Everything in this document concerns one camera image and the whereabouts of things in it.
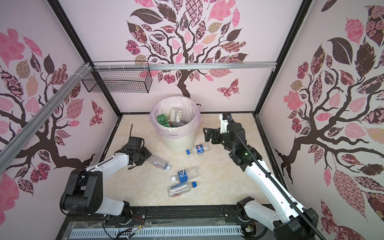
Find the pepsi label clear bottle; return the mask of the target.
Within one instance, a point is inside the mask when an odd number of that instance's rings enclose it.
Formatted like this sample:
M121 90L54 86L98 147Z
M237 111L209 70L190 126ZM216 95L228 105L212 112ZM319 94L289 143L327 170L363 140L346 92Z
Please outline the pepsi label clear bottle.
M186 150L187 155L200 155L210 150L208 145L199 144L193 146L191 149Z

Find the blue cap clear bottle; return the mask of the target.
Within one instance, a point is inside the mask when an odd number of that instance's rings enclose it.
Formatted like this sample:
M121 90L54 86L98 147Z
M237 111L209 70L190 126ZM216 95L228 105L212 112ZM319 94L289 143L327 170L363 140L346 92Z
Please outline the blue cap clear bottle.
M192 189L197 187L196 182L184 182L173 185L168 188L168 196L170 198L175 198L186 193L189 193Z

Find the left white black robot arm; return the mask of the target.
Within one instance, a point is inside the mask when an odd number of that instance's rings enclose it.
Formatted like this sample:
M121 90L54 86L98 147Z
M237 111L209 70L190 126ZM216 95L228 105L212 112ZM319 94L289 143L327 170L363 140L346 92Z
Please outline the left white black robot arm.
M67 216L99 214L116 217L122 225L128 223L133 217L130 204L105 197L104 182L120 169L141 166L151 156L143 138L129 137L111 158L73 170L60 199L60 210Z

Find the blue label bottle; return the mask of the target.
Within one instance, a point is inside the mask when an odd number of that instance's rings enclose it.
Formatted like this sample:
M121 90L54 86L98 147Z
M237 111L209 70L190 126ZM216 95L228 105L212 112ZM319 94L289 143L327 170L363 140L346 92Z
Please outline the blue label bottle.
M199 167L191 167L179 171L175 176L171 177L172 182L184 183L199 177Z

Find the green sprite bottle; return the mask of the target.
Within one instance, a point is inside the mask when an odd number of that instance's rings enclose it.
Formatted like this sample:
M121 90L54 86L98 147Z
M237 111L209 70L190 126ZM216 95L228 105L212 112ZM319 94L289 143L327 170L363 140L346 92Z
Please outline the green sprite bottle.
M168 116L165 115L165 114L158 115L157 116L157 121L163 127L167 127L167 128L171 127L169 119L168 119Z

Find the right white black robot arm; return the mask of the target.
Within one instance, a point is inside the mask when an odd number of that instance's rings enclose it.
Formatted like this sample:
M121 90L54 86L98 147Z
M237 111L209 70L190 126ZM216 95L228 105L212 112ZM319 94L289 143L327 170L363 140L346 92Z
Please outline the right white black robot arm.
M247 144L240 123L225 121L218 129L204 128L206 142L220 144L233 162L263 191L273 208L248 199L240 206L246 217L271 230L278 240L323 240L318 230L319 216L312 208L305 208L275 178L258 151Z

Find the clear crushed bottle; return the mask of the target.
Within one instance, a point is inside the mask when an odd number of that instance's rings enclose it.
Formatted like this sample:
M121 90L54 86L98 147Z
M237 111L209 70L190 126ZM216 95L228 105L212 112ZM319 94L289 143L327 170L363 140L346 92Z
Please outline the clear crushed bottle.
M166 160L155 155L150 156L147 161L153 166L164 171L169 171L172 167Z

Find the green cap clear bottle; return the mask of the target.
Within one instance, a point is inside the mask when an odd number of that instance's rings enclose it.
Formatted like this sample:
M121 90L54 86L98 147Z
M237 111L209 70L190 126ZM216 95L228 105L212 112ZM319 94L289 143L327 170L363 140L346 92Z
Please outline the green cap clear bottle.
M180 123L182 118L182 110L179 108L171 108L170 121Z

